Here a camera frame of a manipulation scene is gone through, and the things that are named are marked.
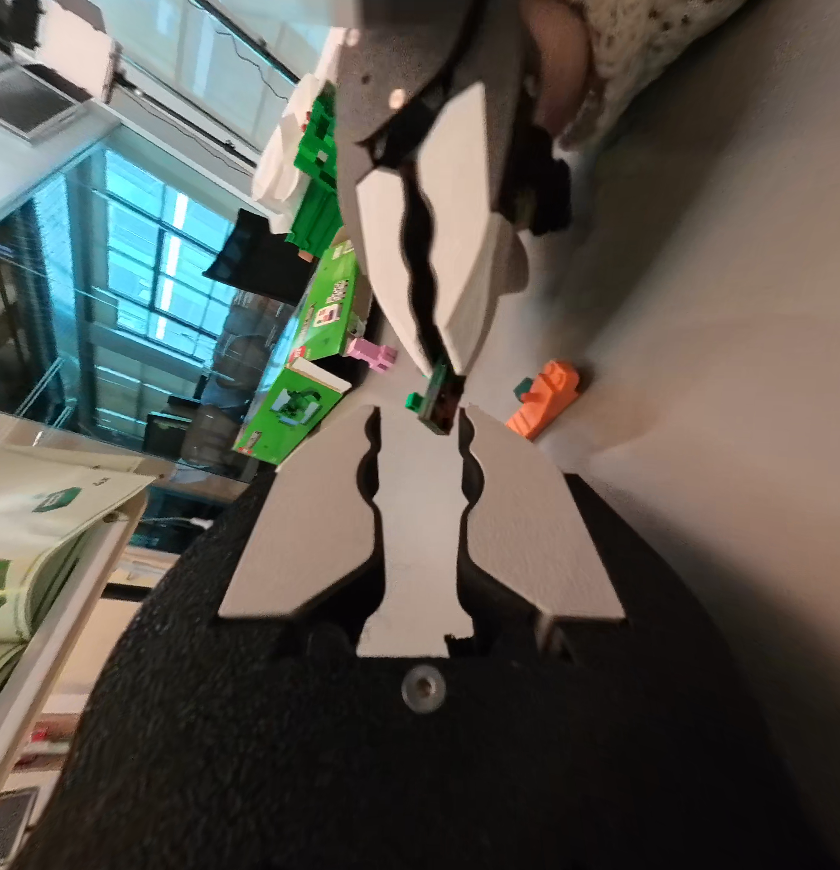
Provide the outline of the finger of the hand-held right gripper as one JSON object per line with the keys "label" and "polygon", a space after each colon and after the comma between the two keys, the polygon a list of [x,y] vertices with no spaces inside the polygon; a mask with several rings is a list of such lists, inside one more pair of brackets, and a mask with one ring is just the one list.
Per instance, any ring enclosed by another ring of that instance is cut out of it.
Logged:
{"label": "finger of the hand-held right gripper", "polygon": [[416,177],[432,216],[433,323],[455,374],[475,364],[503,296],[530,277],[523,241],[494,212],[481,82],[450,99],[419,148]]}
{"label": "finger of the hand-held right gripper", "polygon": [[441,281],[432,257],[436,242],[438,166],[415,176],[372,169],[357,185],[365,264],[375,297],[416,368],[432,375],[444,354]]}

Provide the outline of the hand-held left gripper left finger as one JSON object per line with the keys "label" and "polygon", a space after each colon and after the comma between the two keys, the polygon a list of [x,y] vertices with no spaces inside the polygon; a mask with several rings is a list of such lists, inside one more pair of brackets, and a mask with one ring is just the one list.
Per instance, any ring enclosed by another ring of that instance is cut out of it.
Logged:
{"label": "hand-held left gripper left finger", "polygon": [[380,408],[359,406],[279,466],[219,618],[299,617],[381,561],[380,450]]}

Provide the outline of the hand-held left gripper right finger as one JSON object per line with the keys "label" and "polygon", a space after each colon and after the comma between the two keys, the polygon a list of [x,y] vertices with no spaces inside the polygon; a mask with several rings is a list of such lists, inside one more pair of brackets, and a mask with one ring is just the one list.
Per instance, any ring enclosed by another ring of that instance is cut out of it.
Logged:
{"label": "hand-held left gripper right finger", "polygon": [[624,620],[564,473],[478,406],[463,408],[463,417],[483,478],[467,516],[474,565],[549,619]]}

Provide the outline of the green white lego assembly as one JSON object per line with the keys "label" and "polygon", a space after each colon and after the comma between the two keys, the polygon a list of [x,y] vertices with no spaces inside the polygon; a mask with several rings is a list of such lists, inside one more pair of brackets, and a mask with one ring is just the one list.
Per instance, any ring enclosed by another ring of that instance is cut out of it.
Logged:
{"label": "green white lego assembly", "polygon": [[438,436],[450,435],[463,397],[465,377],[455,373],[446,358],[433,368],[425,393],[413,392],[405,409]]}

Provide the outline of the person's right forearm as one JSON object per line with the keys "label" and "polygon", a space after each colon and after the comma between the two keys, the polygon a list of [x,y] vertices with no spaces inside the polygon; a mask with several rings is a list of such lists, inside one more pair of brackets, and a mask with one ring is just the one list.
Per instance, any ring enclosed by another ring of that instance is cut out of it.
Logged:
{"label": "person's right forearm", "polygon": [[744,1],[567,2],[589,34],[589,83],[575,118],[557,138],[564,151],[597,145],[635,97]]}

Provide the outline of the pink lego pig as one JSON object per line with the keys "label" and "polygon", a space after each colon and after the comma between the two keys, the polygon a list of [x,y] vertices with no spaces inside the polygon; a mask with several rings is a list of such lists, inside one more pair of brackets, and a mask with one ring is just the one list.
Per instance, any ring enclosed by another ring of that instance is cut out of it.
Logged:
{"label": "pink lego pig", "polygon": [[355,336],[349,339],[343,354],[367,364],[372,372],[386,373],[396,363],[398,351],[389,345]]}

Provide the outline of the green lego creeper figure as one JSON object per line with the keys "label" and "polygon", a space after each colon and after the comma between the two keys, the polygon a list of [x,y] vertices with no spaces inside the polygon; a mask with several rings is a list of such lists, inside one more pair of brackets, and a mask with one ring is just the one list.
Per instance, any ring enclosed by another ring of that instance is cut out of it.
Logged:
{"label": "green lego creeper figure", "polygon": [[338,192],[336,86],[328,82],[315,99],[303,127],[294,165],[312,181]]}

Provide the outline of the green lego set box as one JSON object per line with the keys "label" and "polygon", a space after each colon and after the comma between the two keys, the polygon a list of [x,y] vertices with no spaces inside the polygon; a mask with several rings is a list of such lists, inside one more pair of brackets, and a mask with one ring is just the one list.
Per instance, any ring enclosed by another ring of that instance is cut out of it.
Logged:
{"label": "green lego set box", "polygon": [[358,361],[346,351],[363,337],[371,307],[354,245],[339,232],[275,345],[235,453],[278,465],[321,424],[354,386]]}

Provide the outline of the lego instruction booklet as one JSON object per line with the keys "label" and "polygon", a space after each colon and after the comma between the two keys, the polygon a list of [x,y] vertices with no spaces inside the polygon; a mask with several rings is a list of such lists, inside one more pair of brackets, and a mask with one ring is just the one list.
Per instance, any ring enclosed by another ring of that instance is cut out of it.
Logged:
{"label": "lego instruction booklet", "polygon": [[0,693],[93,531],[153,480],[129,458],[0,445]]}

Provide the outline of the person's right hand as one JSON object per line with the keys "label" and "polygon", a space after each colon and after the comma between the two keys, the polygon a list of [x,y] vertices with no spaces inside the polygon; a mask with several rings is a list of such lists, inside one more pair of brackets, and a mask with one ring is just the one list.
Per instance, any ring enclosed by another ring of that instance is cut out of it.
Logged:
{"label": "person's right hand", "polygon": [[589,86],[588,28],[566,2],[523,1],[520,11],[540,57],[535,122],[558,137],[576,119]]}

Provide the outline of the green plastic crate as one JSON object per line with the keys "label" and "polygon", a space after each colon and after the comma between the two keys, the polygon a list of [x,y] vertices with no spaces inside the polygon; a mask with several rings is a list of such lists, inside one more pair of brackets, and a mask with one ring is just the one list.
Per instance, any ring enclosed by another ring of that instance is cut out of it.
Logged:
{"label": "green plastic crate", "polygon": [[321,258],[342,226],[338,191],[311,179],[286,240],[300,251]]}

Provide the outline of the black office chair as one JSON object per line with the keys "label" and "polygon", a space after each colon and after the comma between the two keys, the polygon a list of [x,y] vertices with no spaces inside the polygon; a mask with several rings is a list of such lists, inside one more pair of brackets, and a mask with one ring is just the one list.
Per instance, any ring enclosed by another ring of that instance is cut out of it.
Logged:
{"label": "black office chair", "polygon": [[236,290],[296,308],[315,264],[300,257],[285,234],[273,234],[268,220],[244,209],[222,250],[202,276]]}

